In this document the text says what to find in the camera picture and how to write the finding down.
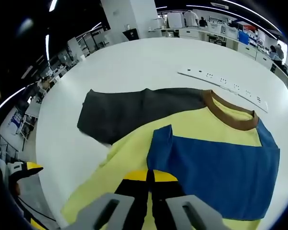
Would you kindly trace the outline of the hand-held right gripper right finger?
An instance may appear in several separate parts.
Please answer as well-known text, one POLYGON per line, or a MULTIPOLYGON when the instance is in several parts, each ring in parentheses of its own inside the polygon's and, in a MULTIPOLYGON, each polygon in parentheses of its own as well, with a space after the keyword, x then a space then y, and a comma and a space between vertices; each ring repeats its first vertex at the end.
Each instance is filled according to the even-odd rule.
POLYGON ((158 230, 226 230, 222 216, 194 195, 186 195, 178 179, 152 170, 152 215, 158 230))

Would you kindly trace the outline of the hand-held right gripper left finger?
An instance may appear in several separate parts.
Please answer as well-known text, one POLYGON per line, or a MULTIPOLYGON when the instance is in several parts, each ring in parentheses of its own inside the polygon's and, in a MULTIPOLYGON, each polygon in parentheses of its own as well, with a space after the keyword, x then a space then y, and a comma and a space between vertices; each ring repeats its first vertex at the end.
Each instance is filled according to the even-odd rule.
POLYGON ((147 214, 148 170, 127 173, 114 193, 105 193, 81 211, 71 230, 140 230, 147 214))

